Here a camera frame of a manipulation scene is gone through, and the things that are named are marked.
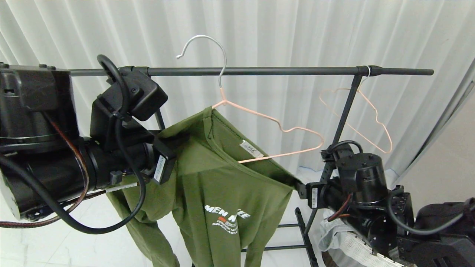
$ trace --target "white floor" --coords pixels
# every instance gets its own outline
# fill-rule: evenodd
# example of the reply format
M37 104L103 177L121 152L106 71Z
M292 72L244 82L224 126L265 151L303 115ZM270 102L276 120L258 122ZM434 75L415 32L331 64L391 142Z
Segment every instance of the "white floor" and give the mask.
M304 182L313 180L314 175L314 172L309 172L307 174L310 176L309 180ZM0 199L0 220L14 220L3 197ZM295 207L301 208L304 220L308 219L310 209L306 201L298 199L295 192L282 223L296 223ZM105 196L86 200L72 215L91 227L105 227L119 221L118 215ZM318 223L317 217L310 233L314 248L318 240ZM191 266L191 259L171 214L161 219L159 226L172 245L181 266ZM283 228L277 229L268 246L298 244L302 244L300 230ZM316 255L319 258L319 266L324 266L320 253ZM70 228L62 221L37 229L0 229L0 266L152 267L149 260L134 245L126 228L104 235L87 235ZM309 267L310 263L305 249L292 249L264 252L262 266Z

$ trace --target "curtain fold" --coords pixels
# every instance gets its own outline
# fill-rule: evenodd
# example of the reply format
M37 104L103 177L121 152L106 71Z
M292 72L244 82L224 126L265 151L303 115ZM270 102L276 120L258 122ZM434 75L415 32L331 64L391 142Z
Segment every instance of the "curtain fold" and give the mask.
M383 157L385 169L402 173L446 111L475 58L473 1L46 1L0 0L0 60L58 68L98 68L97 54L118 66L219 67L219 48L185 42L207 34L225 47L229 67L433 68L433 76L378 76L361 90L379 110L394 150L382 154L349 127L343 139ZM349 87L351 76L225 76L227 98L279 118L284 128L322 133L323 148L338 123L319 101L326 89ZM169 95L167 126L219 101L217 77L155 77ZM107 88L104 77L74 77L78 123L89 132L90 109ZM348 91L324 96L341 113ZM219 111L269 154L316 146L311 134L281 133L277 125L234 109ZM389 142L374 111L357 95L348 123L383 149ZM157 129L152 118L144 122ZM318 151L277 159L289 171L320 170Z

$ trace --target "robotic arm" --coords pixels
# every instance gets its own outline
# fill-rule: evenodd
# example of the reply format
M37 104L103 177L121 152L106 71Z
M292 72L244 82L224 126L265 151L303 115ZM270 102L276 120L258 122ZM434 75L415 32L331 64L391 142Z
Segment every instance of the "robotic arm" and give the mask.
M34 222L0 222L0 227L40 227L61 218L85 233L107 233L133 218L142 202L104 229L84 226L68 213L83 199L123 188L117 185L127 174L137 176L137 183L126 186L139 185L141 199L147 182L168 180L173 147L181 141L160 140L158 131L132 118L145 121L159 114L167 95L146 67L118 69L103 55L98 61L110 87L93 102L90 137L79 136L68 70L0 63L0 189L18 220ZM473 199L428 205L414 220L410 194L401 186L387 189L379 156L364 153L354 141L330 145L321 155L326 162L321 180L299 189L310 208L335 211L328 220L341 218L375 253L397 253L420 267L475 267ZM335 169L339 176L331 177ZM53 212L57 219L39 221Z

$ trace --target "green shirt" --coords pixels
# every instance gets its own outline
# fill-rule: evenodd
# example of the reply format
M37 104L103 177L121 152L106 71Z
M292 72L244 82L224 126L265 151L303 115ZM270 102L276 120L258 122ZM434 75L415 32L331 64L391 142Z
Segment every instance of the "green shirt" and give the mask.
M160 138L186 134L170 180L149 183L141 212L127 228L154 267L177 266L156 220L172 211L196 267L260 266L287 203L300 182L274 160L240 164L267 156L211 107L165 130ZM123 184L134 177L126 177ZM138 201L139 188L108 194L124 218Z

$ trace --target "pink clothes hanger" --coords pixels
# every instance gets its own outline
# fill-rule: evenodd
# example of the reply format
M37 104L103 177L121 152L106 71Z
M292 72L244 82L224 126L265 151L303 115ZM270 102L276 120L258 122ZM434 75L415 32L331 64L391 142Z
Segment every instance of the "pink clothes hanger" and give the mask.
M223 76L223 73L224 73L224 70L226 69L226 65L228 64L228 59L226 57L226 51L224 50L224 47L218 42L216 41L214 38L212 37L209 37L207 35L196 35L194 37L192 37L190 40L188 40L188 42L186 42L185 44L185 47L183 47L183 51L181 52L180 55L176 56L177 59L181 58L182 56L185 55L185 51L186 51L186 48L188 47L188 45L195 39L198 39L198 38L207 38L207 39L210 39L211 41L215 42L220 48L221 50L223 51L223 56L224 56L224 67L223 69L221 70L221 72L219 73L219 78L218 78L218 83L219 83L219 90L221 92L221 101L219 101L218 103L214 104L212 106L213 109L221 106L221 105L230 105L230 106L233 106L235 108L238 108L240 110L243 110L245 112L248 112L248 113L251 113L251 114L254 114L254 115L257 115L257 116L260 116L260 117L263 117L263 118L266 118L266 119L269 119L269 120L272 120L274 122L276 122L278 125L279 125L279 128L282 132L284 133L288 133L288 132L291 132L293 130L304 130L304 131L307 131L307 132L311 132L313 134L316 134L320 137L320 139L322 140L320 142L320 144L316 147L313 147L313 148L309 148L309 149L304 149L304 150L300 150L300 151L295 151L295 152L290 152L290 153L284 153L284 154L279 154L279 155L273 155L273 156L268 156L268 157L260 157L260 158L255 158L255 159L248 159L248 160L243 160L243 161L238 161L239 163L247 163L247 162L255 162L255 161L261 161L261 160L267 160L267 159L271 159L271 158L276 158L276 157L282 157L282 156L289 156L289 155L294 155L294 154L299 154L299 153L304 153L304 152L309 152L309 151L313 151L313 150L316 150L316 149L319 149L322 145L323 145L323 142L324 142L324 139L322 137L321 134L319 134L318 132L315 132L315 131L312 131L312 130L309 130L307 128L302 128L302 127L294 127L294 128L291 128L291 129L288 129L288 130L284 130L280 121L273 118L273 117L270 117L270 116L267 116L267 115L264 115L264 114L261 114L259 112L256 112L256 111L253 111L253 110L250 110L250 109L247 109L245 107L242 107L238 104L235 104L229 100L226 99L226 96L224 94L224 90L223 90L223 86L221 84L221 77Z
M360 86L363 84L363 82L371 75L371 68L369 66L367 66L368 69L370 70L369 71L369 74L367 77L365 77L365 79L360 83ZM350 90L348 88L338 88L338 89L335 89L335 90L323 90L322 92L320 92L320 95L319 95L319 98L320 98L320 101L328 108L331 110L331 112L333 112L333 114L337 115L337 117L340 117L340 115L338 115L335 110L331 109L326 103L325 101L323 101L322 99L322 94L325 93L325 92L332 92L335 93L336 91L338 90ZM378 109L373 105L373 103L371 103L371 101L363 94L363 92L358 88L358 90L356 91L357 93L360 93L361 96L364 98L364 100L373 108L374 112L376 113L375 115L375 120L376 120L376 123L381 125L384 129L384 131L386 132L386 135L388 136L388 139L389 139L389 150L386 151L386 150L383 150L381 149L380 147L378 147L375 143L371 142L368 138L366 138L366 136L364 136L362 133L358 132L358 130L356 130L353 126L349 125L348 123L345 123L346 125L348 125L352 130L354 130L359 136L363 137L366 141L368 141L370 144L372 144L374 147L376 147L377 149L379 149L381 152L383 153L391 153L392 151L392 140L391 140L391 135L389 134L386 126L384 123L380 122L378 120Z

